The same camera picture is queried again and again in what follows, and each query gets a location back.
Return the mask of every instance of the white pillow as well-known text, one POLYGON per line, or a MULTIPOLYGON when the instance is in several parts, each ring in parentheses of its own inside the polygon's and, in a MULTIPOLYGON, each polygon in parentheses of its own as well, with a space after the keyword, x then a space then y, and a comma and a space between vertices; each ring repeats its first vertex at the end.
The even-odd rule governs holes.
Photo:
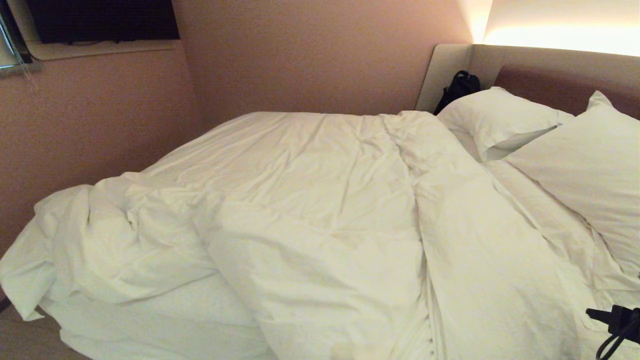
POLYGON ((480 158, 486 161, 490 147, 515 150, 574 116, 494 86, 455 100, 438 118, 449 129, 470 133, 480 158))
MULTIPOLYGON (((480 154, 478 154, 478 148, 477 148, 476 142, 474 141, 474 137, 471 136, 470 133, 466 131, 453 130, 453 129, 450 129, 449 131, 456 136, 460 145, 462 145, 462 147, 465 148, 465 150, 469 153, 469 155, 473 157, 474 160, 476 160, 479 163, 483 162, 483 160, 480 158, 480 154)), ((489 149, 487 149, 485 154, 486 160, 487 161, 499 160, 511 154, 512 152, 513 151, 511 150, 499 149, 495 146, 490 147, 489 149)))
POLYGON ((640 273, 640 122, 600 92, 575 121, 505 158, 577 213, 623 272, 640 273))

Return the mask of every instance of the black bag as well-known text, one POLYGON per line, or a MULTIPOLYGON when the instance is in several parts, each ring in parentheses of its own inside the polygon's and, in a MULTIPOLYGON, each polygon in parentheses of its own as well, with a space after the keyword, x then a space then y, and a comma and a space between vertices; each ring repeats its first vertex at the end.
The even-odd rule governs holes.
POLYGON ((434 115, 438 115, 453 100, 480 91, 480 80, 477 76, 471 75, 466 71, 458 71, 453 77, 451 85, 443 90, 444 94, 442 94, 442 99, 438 103, 436 111, 433 112, 434 115))

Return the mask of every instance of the wall-mounted tv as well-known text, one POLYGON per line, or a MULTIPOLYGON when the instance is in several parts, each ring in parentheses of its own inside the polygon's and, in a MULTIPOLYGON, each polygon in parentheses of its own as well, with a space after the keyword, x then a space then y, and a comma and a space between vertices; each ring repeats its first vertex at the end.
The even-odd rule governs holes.
POLYGON ((171 0, 27 0, 43 44, 179 39, 171 0))

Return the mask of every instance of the headboard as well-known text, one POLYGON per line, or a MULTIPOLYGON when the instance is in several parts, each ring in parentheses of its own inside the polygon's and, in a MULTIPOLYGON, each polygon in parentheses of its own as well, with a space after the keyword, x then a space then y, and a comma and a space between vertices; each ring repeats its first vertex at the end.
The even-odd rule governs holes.
POLYGON ((574 115, 583 113, 589 97, 599 90, 618 111, 640 119, 640 91, 607 80, 577 77, 558 70, 505 65, 494 85, 513 95, 574 115))
POLYGON ((623 113, 640 119, 640 58, 535 47, 439 44, 416 110, 433 111, 442 88, 458 70, 477 75, 483 89, 501 86, 512 94, 572 114, 587 108, 595 90, 623 113))

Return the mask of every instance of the ambient light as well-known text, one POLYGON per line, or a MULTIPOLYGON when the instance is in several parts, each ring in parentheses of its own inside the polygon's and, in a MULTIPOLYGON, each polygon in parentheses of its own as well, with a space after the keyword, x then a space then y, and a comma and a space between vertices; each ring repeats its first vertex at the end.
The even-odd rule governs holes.
POLYGON ((474 44, 482 44, 493 0, 457 0, 474 44))
POLYGON ((526 26, 491 30, 483 44, 640 56, 640 26, 526 26))

